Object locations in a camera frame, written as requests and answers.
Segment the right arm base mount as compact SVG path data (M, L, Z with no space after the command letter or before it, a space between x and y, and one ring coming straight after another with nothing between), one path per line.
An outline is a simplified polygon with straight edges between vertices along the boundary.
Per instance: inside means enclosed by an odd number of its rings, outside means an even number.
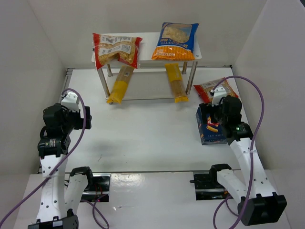
M193 172L193 179L189 181L194 185L196 200L221 200L228 196L228 191L220 185L213 172Z

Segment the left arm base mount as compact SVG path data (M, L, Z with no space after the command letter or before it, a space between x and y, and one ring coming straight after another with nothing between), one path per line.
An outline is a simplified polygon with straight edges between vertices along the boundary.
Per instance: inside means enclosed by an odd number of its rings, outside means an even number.
M110 174L71 172L64 180L66 204L89 201L108 202Z

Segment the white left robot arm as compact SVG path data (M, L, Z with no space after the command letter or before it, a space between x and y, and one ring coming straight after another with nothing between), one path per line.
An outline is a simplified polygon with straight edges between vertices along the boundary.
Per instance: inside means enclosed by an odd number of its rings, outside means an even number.
M36 221L30 229L77 229L77 208L84 189L93 175L89 167L72 170L68 186L65 186L65 168L72 130L91 128L90 108L85 106L85 118L80 111L56 103L43 110L45 126L38 143L42 176L47 179L42 185L41 203Z

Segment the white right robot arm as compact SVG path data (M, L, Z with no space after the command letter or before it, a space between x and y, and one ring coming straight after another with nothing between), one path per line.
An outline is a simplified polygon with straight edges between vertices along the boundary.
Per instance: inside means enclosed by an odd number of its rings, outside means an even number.
M229 95L221 98L219 105L199 105L203 122L211 121L221 127L245 182L240 181L227 164L213 165L210 171L214 181L236 201L240 220L245 226L276 223L287 201L270 183L258 156L252 130L242 121L241 109L240 99Z

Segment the small red pasta bag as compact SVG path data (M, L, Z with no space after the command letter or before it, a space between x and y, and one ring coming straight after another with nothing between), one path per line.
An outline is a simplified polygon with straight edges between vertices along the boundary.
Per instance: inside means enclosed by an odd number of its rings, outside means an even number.
M194 85L194 88L195 88L196 92L198 93L199 97L201 98L201 100L203 101L203 103L207 104L207 103L210 103L213 100L213 98L210 94L210 91L221 80L222 80L222 78L218 79L218 80L213 80L213 81L209 81L209 82L206 82L206 83ZM222 87L224 87L224 89L227 92L227 95L238 98L238 95L235 93L235 91L229 85L227 80L224 80L223 82L221 82L220 85Z

